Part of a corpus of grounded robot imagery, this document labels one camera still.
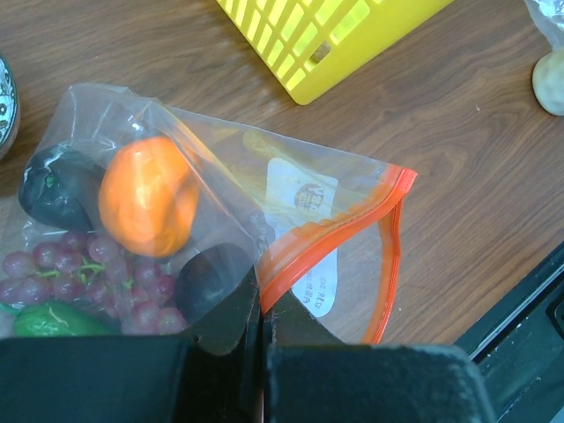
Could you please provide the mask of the dark eggplant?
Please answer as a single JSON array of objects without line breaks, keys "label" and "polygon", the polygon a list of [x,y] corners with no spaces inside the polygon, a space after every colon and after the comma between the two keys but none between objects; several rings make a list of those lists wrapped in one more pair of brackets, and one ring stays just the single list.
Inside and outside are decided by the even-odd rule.
[{"label": "dark eggplant", "polygon": [[76,232],[98,230],[98,195],[104,174],[104,167],[67,144],[40,149],[23,171],[19,204],[46,226]]}]

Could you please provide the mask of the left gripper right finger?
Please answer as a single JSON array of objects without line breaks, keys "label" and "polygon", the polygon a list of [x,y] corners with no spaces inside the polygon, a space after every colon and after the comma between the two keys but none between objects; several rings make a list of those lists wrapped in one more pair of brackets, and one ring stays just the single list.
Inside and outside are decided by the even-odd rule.
[{"label": "left gripper right finger", "polygon": [[267,422],[494,422],[453,345],[350,345],[286,293],[263,320]]}]

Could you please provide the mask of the red grape bunch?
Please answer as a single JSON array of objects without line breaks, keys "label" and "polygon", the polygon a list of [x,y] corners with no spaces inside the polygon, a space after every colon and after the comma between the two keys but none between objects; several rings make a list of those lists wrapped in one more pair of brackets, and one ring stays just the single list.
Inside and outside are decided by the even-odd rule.
[{"label": "red grape bunch", "polygon": [[[57,301],[113,325],[123,335],[172,335],[188,326],[175,306],[175,279],[151,258],[134,256],[105,235],[66,232],[1,262],[1,306]],[[1,316],[2,338],[12,320]]]}]

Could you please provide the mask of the clear zip top bag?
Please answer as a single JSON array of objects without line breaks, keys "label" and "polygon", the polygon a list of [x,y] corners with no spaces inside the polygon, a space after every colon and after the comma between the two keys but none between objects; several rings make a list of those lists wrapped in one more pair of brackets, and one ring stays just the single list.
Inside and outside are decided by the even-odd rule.
[{"label": "clear zip top bag", "polygon": [[338,340],[381,339],[396,291],[401,211],[416,177],[412,170],[99,84],[67,90],[35,152],[67,144],[106,173],[121,148],[149,137],[172,139],[197,178],[197,214],[178,252],[132,253],[101,220],[101,228],[90,232],[43,225],[27,215],[17,195],[1,262],[7,253],[29,251],[66,232],[97,234],[158,261],[176,281],[195,255],[232,243],[253,261],[249,272],[263,313],[292,293]]}]

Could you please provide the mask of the green chili pepper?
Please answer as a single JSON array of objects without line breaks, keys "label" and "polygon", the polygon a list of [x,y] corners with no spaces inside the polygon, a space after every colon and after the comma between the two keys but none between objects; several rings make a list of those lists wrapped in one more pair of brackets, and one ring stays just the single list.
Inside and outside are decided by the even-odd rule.
[{"label": "green chili pepper", "polygon": [[118,335],[107,324],[69,304],[48,301],[16,309],[1,306],[1,316],[12,320],[11,333],[20,338],[92,337]]}]

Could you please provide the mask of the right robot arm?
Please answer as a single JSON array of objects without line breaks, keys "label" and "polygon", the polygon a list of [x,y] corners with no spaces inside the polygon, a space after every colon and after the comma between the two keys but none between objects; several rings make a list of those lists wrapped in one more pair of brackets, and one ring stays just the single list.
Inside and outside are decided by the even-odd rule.
[{"label": "right robot arm", "polygon": [[562,422],[563,246],[456,345],[478,366],[498,422]]}]

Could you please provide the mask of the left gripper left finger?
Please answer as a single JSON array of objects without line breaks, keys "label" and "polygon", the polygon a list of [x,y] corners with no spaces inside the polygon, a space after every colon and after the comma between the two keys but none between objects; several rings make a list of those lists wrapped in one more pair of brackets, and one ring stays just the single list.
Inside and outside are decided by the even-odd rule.
[{"label": "left gripper left finger", "polygon": [[253,272],[174,336],[8,338],[4,422],[255,422],[260,307]]}]

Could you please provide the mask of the orange fruit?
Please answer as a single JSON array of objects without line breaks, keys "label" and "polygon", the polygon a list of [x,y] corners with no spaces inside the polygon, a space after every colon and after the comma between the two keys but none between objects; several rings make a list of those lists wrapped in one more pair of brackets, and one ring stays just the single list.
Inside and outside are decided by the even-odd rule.
[{"label": "orange fruit", "polygon": [[100,185],[98,206],[107,232],[128,251],[171,256],[188,241],[199,188],[188,158],[168,137],[121,148]]}]

